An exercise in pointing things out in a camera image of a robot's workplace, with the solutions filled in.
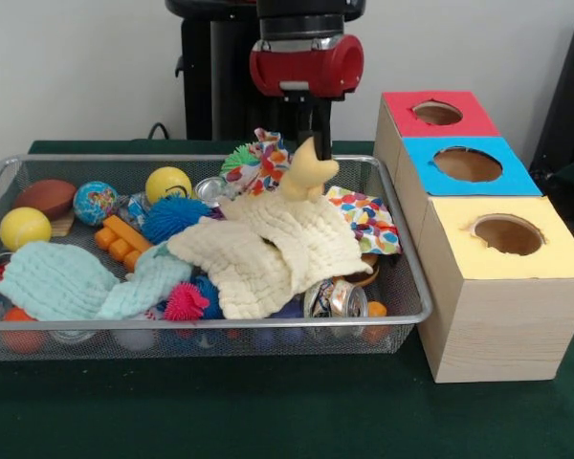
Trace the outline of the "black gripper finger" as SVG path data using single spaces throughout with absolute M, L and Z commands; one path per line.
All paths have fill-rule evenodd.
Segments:
M 314 137 L 317 156 L 321 161 L 331 160 L 331 104 L 327 98 L 320 98 L 314 109 Z
M 298 140 L 307 140 L 314 136 L 313 115 L 314 101 L 311 98 L 300 98 L 297 103 Z

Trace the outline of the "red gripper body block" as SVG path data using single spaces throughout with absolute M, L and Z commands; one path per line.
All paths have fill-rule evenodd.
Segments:
M 364 49 L 351 34 L 299 40 L 258 40 L 249 66 L 256 88 L 268 97 L 307 92 L 339 99 L 354 92 L 364 70 Z

